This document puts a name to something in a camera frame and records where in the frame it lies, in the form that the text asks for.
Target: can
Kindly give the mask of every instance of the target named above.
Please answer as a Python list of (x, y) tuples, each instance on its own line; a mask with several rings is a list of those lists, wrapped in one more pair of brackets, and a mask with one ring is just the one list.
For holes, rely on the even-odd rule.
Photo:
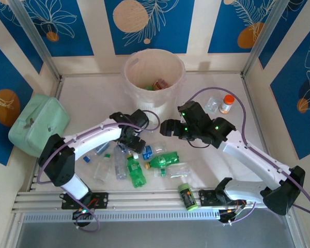
[(195, 201), (195, 198), (193, 196), (192, 190), (190, 188), (190, 185), (188, 183), (183, 183), (178, 187), (178, 191), (180, 193), (180, 196), (185, 204), (185, 207), (187, 211), (192, 211), (194, 209), (197, 209), (197, 204)]
[(226, 95), (224, 97), (222, 105), (219, 107), (219, 111), (223, 114), (227, 114), (228, 111), (231, 109), (233, 103), (234, 103), (234, 96), (232, 95)]

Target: white table surface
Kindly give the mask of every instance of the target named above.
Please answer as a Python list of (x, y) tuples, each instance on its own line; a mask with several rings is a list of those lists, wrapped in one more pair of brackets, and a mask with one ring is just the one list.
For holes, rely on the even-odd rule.
[[(120, 75), (83, 76), (65, 78), (60, 95), (60, 102), (70, 114), (71, 121), (66, 128), (65, 135), (79, 133), (85, 129), (101, 123), (114, 112), (132, 114), (135, 108), (128, 95), (121, 88), (122, 78)], [(185, 103), (198, 90), (217, 86), (231, 90), (243, 102), (246, 107), (246, 137), (254, 145), (261, 147), (261, 141), (256, 129), (255, 121), (247, 100), (245, 90), (239, 74), (212, 74), (212, 73), (188, 73), (187, 80), (178, 96), (177, 106)], [(225, 92), (218, 90), (205, 91), (195, 98), (202, 106), (205, 106), (210, 96), (223, 98)], [(217, 111), (216, 114), (207, 112), (211, 118), (222, 116), (241, 131), (242, 109), (236, 102), (230, 112), (226, 115)], [(180, 119), (177, 111), (172, 118)], [(143, 133), (141, 135), (147, 143), (165, 141), (168, 151), (178, 151), (181, 162), (188, 162), (191, 166), (191, 174), (185, 178), (155, 178), (153, 170), (146, 170), (144, 161), (139, 159), (147, 183), (138, 189), (132, 186), (128, 176), (126, 180), (118, 181), (115, 177), (114, 166), (106, 183), (93, 178), (95, 167), (85, 165), (81, 160), (76, 161), (76, 174), (91, 188), (91, 190), (106, 191), (158, 191), (177, 189), (178, 185), (188, 182), (192, 188), (215, 188), (224, 177), (232, 177), (243, 181), (260, 181), (247, 167), (235, 158), (210, 146), (206, 149), (196, 149), (189, 146), (186, 141), (177, 137), (164, 137), (159, 131), (154, 133)], [(111, 153), (115, 143), (111, 142), (108, 152)], [(42, 181), (48, 180), (45, 174)], [(51, 184), (36, 185), (36, 191), (61, 191)]]

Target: beige circle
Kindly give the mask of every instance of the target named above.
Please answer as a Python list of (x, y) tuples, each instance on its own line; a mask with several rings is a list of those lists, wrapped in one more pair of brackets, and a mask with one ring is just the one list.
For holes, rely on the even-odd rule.
[(136, 0), (124, 0), (114, 9), (113, 18), (119, 30), (134, 33), (148, 24), (148, 13)]
[(1, 3), (5, 4), (5, 5), (8, 5), (8, 2), (7, 0), (0, 0)]
[(235, 0), (224, 0), (224, 4), (229, 5), (232, 4)]

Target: green can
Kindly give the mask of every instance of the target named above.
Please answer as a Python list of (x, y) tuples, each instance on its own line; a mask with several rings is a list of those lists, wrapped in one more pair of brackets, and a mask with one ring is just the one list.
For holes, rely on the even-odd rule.
[(193, 196), (192, 190), (188, 183), (184, 183), (178, 187), (179, 194), (184, 201), (187, 211), (197, 209), (197, 204)]

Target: orange lid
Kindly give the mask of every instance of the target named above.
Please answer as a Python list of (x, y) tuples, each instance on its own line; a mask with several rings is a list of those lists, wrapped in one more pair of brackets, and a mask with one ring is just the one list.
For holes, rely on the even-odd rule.
[(234, 103), (234, 96), (232, 95), (226, 95), (224, 97), (224, 103), (227, 104), (227, 105), (231, 105)]

